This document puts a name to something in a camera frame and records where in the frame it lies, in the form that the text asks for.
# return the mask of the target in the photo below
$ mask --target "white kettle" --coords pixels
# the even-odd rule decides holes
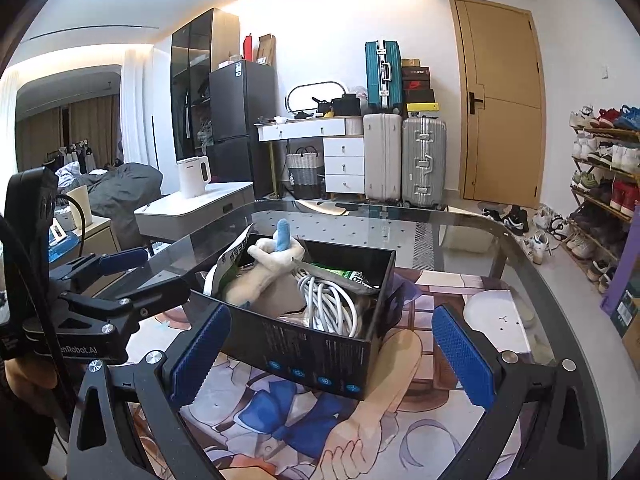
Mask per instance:
[[[206,156],[194,156],[178,162],[180,192],[184,198],[203,195],[205,186],[211,182],[209,159]]]

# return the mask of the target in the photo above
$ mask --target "open black box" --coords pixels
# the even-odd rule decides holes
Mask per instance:
[[[264,238],[250,234],[247,247]],[[305,240],[310,263],[363,272],[379,287],[375,306],[365,316],[364,338],[320,332],[230,305],[231,332],[222,351],[233,359],[279,377],[352,399],[362,400],[385,333],[402,314],[402,287],[393,289],[396,252]],[[239,265],[253,261],[246,252]]]

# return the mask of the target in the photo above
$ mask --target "anime desk mat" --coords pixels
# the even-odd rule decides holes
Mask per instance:
[[[227,480],[436,479],[484,410],[473,406],[431,334],[435,306],[463,311],[501,280],[396,268],[409,290],[398,325],[385,336],[366,400],[316,392],[220,354],[194,403],[180,410],[196,441]],[[166,349],[190,327],[181,307],[140,324],[130,362]],[[139,405],[134,423],[156,474],[174,477]],[[490,479],[505,475],[528,426],[525,413]]]

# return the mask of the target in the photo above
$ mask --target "brown curtain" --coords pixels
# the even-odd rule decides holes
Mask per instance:
[[[62,146],[60,108],[52,108],[15,123],[15,157],[18,171],[37,168],[47,161],[47,153]]]
[[[119,129],[119,94],[69,105],[69,142],[88,140],[98,168],[114,163]]]

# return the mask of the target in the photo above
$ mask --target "door handle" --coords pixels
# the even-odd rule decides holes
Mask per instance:
[[[476,103],[484,103],[484,99],[476,99],[476,94],[469,92],[469,113],[471,115],[476,114]]]

